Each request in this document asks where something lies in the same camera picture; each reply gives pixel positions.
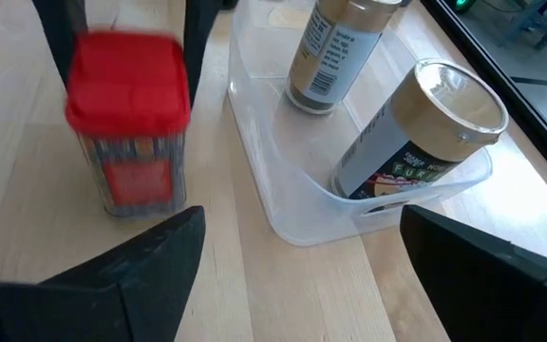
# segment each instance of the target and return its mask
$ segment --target plastic container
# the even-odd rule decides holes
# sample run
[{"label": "plastic container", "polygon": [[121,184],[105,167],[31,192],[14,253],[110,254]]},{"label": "plastic container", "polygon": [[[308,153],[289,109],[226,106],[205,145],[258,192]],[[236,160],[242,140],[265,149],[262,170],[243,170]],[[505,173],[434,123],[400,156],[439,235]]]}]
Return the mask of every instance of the plastic container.
[{"label": "plastic container", "polygon": [[302,112],[284,89],[312,6],[240,1],[231,39],[229,97],[263,207],[282,238],[309,246],[394,226],[403,204],[428,206],[491,175],[481,149],[426,188],[361,200],[329,192],[332,168],[416,61],[387,29],[331,115]]},{"label": "plastic container", "polygon": [[114,31],[79,37],[66,118],[110,214],[182,208],[189,117],[182,48],[172,38]]}]

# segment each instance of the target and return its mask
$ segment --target spice container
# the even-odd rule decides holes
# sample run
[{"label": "spice container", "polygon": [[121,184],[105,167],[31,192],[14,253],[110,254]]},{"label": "spice container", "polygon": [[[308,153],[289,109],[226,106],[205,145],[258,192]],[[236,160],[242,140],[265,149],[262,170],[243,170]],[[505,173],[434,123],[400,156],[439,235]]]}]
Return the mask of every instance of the spice container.
[{"label": "spice container", "polygon": [[312,114],[349,91],[401,0],[318,0],[292,61],[287,94]]},{"label": "spice container", "polygon": [[332,191],[352,200],[437,181],[508,125],[501,99],[461,66],[422,60],[335,167]]},{"label": "spice container", "polygon": [[115,31],[79,37],[66,118],[110,214],[143,216],[183,206],[189,117],[182,48],[172,38]]}]

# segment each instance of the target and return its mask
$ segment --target clear plastic bin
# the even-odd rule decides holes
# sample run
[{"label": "clear plastic bin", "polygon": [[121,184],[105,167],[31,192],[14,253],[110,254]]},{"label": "clear plastic bin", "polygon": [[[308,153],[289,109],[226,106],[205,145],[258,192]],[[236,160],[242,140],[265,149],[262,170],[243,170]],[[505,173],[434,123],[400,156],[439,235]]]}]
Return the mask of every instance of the clear plastic bin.
[{"label": "clear plastic bin", "polygon": [[282,238],[309,246],[387,228],[399,223],[403,204],[428,206],[491,176],[481,149],[429,187],[362,200],[329,192],[332,168],[415,59],[388,29],[342,105],[329,116],[302,112],[284,87],[312,6],[248,0],[234,15],[229,98],[263,207]]}]

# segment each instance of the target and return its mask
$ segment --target barcode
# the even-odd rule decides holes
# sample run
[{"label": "barcode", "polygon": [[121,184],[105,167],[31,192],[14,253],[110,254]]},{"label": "barcode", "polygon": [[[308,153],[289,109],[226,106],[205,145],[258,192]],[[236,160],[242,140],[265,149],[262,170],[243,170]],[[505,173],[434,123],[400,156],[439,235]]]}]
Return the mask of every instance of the barcode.
[{"label": "barcode", "polygon": [[331,75],[322,70],[318,70],[318,73],[315,75],[315,78],[311,83],[310,90],[318,95],[328,95],[336,80],[337,76]]},{"label": "barcode", "polygon": [[349,150],[346,152],[346,154],[343,155],[343,158],[341,159],[341,167],[346,167],[346,164],[349,162],[351,157],[356,153],[356,148],[358,147],[358,143],[353,143]]}]

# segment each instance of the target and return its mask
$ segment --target can rim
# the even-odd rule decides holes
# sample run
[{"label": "can rim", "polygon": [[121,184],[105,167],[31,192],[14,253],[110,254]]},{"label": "can rim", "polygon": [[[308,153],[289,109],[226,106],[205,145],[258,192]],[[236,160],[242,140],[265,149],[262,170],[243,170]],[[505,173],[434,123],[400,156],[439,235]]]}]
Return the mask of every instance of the can rim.
[{"label": "can rim", "polygon": [[[493,99],[495,104],[498,107],[499,113],[500,113],[500,125],[497,127],[485,127],[481,126],[475,123],[472,123],[470,121],[467,121],[466,119],[458,116],[453,111],[451,111],[446,105],[444,105],[440,100],[438,100],[436,97],[434,97],[431,93],[431,91],[424,88],[424,85],[422,82],[420,82],[419,73],[421,70],[423,70],[427,66],[431,65],[443,65],[445,67],[451,67],[454,68],[463,74],[465,74],[467,77],[472,79],[472,81],[476,82],[479,86],[481,86],[487,94]],[[473,129],[475,131],[478,131],[483,134],[493,134],[498,136],[501,134],[508,126],[510,122],[510,115],[508,114],[508,111],[503,104],[503,101],[501,100],[500,96],[491,88],[485,81],[483,81],[478,75],[476,75],[474,72],[468,70],[467,68],[463,66],[459,66],[455,63],[446,61],[444,59],[439,58],[427,58],[417,61],[417,64],[413,68],[413,73],[415,76],[415,79],[417,80],[417,84],[419,84],[420,89],[422,92],[427,96],[428,100],[433,103],[439,110],[444,113],[447,117],[452,119],[458,124],[461,124],[469,129]]]},{"label": "can rim", "polygon": [[369,1],[374,2],[374,3],[379,3],[379,4],[382,4],[382,5],[392,5],[392,6],[393,5],[398,5],[402,2],[402,0],[369,0]]}]

